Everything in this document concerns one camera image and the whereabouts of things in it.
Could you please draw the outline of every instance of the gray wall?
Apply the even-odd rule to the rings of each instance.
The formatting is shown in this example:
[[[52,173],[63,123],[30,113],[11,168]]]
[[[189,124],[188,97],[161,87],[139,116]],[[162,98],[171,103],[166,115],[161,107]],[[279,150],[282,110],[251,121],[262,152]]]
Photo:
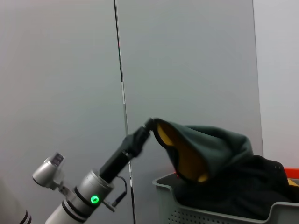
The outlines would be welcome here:
[[[251,0],[118,0],[131,133],[148,117],[220,126],[263,154]],[[137,224],[157,223],[155,178],[173,171],[152,137],[133,161]]]
[[[52,153],[75,185],[125,136],[113,1],[0,2],[0,175],[42,224],[63,197],[35,184]],[[128,169],[123,175],[128,179]],[[116,193],[124,190],[117,181]],[[95,223],[133,223],[130,195]]]

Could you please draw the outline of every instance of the laundry basket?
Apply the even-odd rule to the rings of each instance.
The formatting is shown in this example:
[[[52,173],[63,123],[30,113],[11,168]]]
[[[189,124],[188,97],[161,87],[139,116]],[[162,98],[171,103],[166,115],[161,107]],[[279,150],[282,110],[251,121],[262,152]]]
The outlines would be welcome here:
[[[299,224],[299,204],[278,202],[272,205],[267,220],[255,220],[193,209],[179,204],[173,193],[176,174],[153,181],[159,200],[160,224]]]

